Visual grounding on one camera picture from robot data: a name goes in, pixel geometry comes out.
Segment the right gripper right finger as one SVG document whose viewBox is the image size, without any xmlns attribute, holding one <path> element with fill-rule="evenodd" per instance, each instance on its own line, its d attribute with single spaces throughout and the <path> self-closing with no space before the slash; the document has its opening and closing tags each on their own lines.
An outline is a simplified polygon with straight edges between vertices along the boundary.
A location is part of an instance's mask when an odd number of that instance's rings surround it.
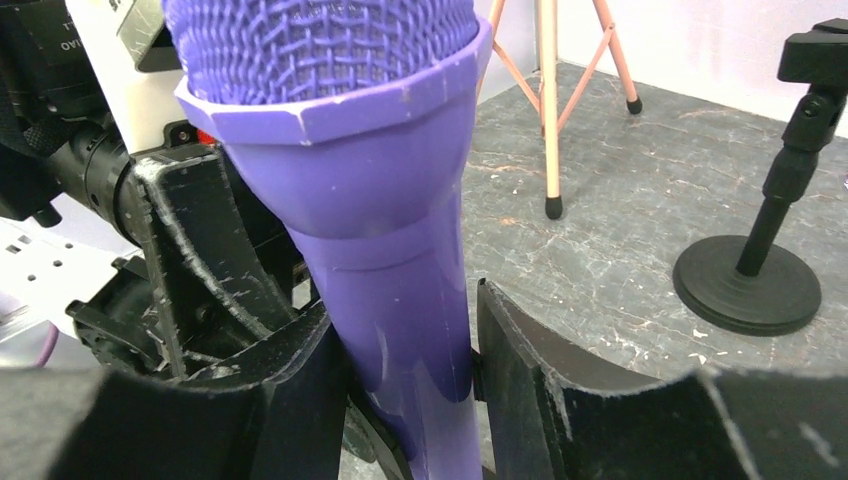
<svg viewBox="0 0 848 480">
<path fill-rule="evenodd" d="M 843 479 L 847 376 L 701 367 L 662 381 L 477 286 L 476 387 L 501 479 Z"/>
</svg>

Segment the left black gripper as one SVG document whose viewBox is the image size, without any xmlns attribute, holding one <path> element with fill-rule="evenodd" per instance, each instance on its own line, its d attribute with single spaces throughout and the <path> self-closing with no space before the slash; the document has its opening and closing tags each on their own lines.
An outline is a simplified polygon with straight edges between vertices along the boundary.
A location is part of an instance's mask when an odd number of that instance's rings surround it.
<svg viewBox="0 0 848 480">
<path fill-rule="evenodd" d="M 87 190 L 140 253 L 68 307 L 106 366 L 165 381 L 286 381 L 318 346 L 318 314 L 292 292 L 305 266 L 220 149 L 136 158 L 94 149 Z"/>
</svg>

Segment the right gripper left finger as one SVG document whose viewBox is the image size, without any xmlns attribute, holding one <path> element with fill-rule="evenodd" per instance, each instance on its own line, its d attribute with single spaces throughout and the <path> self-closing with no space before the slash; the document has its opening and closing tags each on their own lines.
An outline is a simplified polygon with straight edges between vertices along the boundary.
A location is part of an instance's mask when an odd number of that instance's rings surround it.
<svg viewBox="0 0 848 480">
<path fill-rule="evenodd" d="M 334 479 L 350 364 L 322 315 L 184 383 L 1 373 L 5 479 Z"/>
</svg>

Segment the purple toy microphone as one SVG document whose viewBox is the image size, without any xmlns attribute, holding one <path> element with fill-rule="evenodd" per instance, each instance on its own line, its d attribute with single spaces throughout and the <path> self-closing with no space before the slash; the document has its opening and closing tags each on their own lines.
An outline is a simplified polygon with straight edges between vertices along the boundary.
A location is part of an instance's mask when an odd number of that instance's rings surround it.
<svg viewBox="0 0 848 480">
<path fill-rule="evenodd" d="M 482 475 L 460 229 L 470 1 L 166 1 L 191 124 L 286 227 L 416 479 Z"/>
</svg>

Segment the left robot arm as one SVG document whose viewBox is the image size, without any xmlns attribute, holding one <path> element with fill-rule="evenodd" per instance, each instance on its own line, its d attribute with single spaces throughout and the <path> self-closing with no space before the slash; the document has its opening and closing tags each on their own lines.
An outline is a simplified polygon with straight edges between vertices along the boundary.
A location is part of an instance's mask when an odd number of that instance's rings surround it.
<svg viewBox="0 0 848 480">
<path fill-rule="evenodd" d="M 232 166 L 226 175 L 241 226 L 213 231 L 214 246 L 231 253 L 250 241 L 274 280 L 274 319 L 261 329 L 238 320 L 225 304 L 232 296 L 247 312 L 255 295 L 224 286 L 224 270 L 192 271 L 193 258 L 169 236 L 167 223 L 150 233 L 154 208 L 138 198 L 132 158 L 117 128 L 73 21 L 61 1 L 5 1 L 1 5 L 1 214 L 59 223 L 53 199 L 67 194 L 110 223 L 133 244 L 151 238 L 157 249 L 148 271 L 128 287 L 108 282 L 90 301 L 42 294 L 39 305 L 60 331 L 80 336 L 98 359 L 142 375 L 167 378 L 166 335 L 159 305 L 183 301 L 180 344 L 193 381 L 258 382 L 283 375 L 298 359 L 292 345 L 298 311 L 291 304 L 294 267 L 302 258 L 276 220 Z"/>
</svg>

